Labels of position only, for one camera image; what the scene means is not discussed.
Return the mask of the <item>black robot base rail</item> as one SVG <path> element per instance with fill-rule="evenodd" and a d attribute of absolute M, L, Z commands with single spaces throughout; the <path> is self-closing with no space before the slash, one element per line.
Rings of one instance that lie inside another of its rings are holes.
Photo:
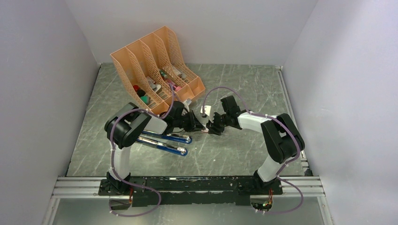
<path fill-rule="evenodd" d="M 106 179 L 101 180 L 98 195 L 123 200 L 132 207 L 149 205 L 223 204 L 249 206 L 251 197 L 283 193 L 281 182 L 262 185 L 254 176 L 209 177 L 142 177 L 131 176 L 131 190 L 125 194 L 111 191 Z"/>

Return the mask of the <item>blue metal stapler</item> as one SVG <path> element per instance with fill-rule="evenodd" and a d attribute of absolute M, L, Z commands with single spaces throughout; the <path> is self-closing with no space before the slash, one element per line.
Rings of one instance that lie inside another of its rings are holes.
<path fill-rule="evenodd" d="M 188 150 L 184 146 L 179 146 L 177 144 L 191 144 L 192 137 L 189 135 L 174 133 L 163 135 L 152 131 L 144 130 L 142 134 L 138 137 L 137 141 L 169 153 L 173 153 L 179 156 L 186 156 Z"/>

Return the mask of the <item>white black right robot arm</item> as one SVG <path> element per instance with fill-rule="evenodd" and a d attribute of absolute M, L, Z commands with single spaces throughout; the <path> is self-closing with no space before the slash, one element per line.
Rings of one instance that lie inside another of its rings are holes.
<path fill-rule="evenodd" d="M 305 148 L 304 140 L 290 115 L 283 113 L 267 116 L 252 111 L 241 110 L 233 96 L 221 99 L 223 114 L 214 112 L 209 105 L 202 106 L 200 113 L 207 117 L 206 130 L 210 134 L 221 135 L 226 127 L 239 130 L 247 129 L 261 133 L 268 156 L 254 172 L 256 178 L 253 188 L 258 194 L 265 194 L 273 182 L 288 165 L 288 161 L 297 157 Z"/>

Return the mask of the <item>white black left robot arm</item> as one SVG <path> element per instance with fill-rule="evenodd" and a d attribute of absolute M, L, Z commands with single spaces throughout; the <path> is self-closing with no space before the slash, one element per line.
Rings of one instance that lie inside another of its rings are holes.
<path fill-rule="evenodd" d="M 111 166 L 106 178 L 110 190 L 118 195 L 131 190 L 130 149 L 135 142 L 143 142 L 160 150 L 186 156 L 188 151 L 185 148 L 144 137 L 151 135 L 168 141 L 187 144 L 192 142 L 189 135 L 175 134 L 175 128 L 185 132 L 196 132 L 203 130 L 204 126 L 194 112 L 188 110 L 180 101 L 173 101 L 171 106 L 160 114 L 128 103 L 112 116 L 104 126 L 111 147 Z"/>

